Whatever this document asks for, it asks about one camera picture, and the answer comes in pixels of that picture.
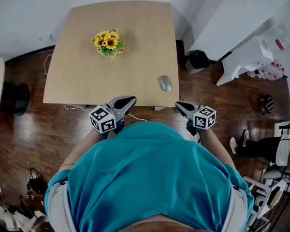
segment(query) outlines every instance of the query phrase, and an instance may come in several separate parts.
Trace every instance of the black pants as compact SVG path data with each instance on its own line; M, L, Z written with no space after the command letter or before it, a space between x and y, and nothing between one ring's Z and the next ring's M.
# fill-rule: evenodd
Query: black pants
M236 154L241 157L262 157L276 163L276 153L280 139L281 137L268 137L258 142L248 140L246 147L237 147Z

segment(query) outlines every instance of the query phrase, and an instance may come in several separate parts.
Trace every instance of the shoe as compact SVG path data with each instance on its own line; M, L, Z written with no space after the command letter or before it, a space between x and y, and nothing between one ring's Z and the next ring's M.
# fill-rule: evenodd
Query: shoe
M230 138L230 147L233 154L236 154L237 143L234 137Z
M249 140L249 131L245 130L244 131L244 141L243 141L243 147L246 147L246 143Z

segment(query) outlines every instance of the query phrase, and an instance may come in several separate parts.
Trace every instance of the sunflower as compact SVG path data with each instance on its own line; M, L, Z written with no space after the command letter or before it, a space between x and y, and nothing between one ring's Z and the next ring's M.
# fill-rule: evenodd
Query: sunflower
M113 39L113 38L106 38L106 48L114 50L118 44L118 40L117 39Z
M102 46L102 43L103 43L104 39L101 39L101 38L97 38L95 40L95 46L100 48Z
M108 38L113 38L113 39L116 39L116 40L118 40L118 39L120 38L119 34L116 33L116 32L110 32L110 33L107 33L106 36L107 36Z
M99 33L99 37L103 39L107 33L108 33L108 31L102 31Z

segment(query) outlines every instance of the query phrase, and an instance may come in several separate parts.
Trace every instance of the silver mouse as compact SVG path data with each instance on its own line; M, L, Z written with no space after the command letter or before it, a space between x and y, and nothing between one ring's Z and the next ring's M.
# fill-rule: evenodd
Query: silver mouse
M169 79L169 77L167 75L161 75L158 77L158 81L159 81L159 84L160 84L160 88L162 90L165 90L165 91L171 91L172 90L172 84L171 84L171 81Z

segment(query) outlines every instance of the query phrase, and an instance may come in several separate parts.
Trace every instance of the black trash can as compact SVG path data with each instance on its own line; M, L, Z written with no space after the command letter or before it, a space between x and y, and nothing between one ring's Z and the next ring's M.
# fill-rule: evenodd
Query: black trash can
M196 50L189 54L186 69L189 74L193 74L208 68L210 64L216 63L217 61L210 60L204 51Z
M4 82L0 101L0 111L21 116L29 104L30 94L26 84L18 86Z

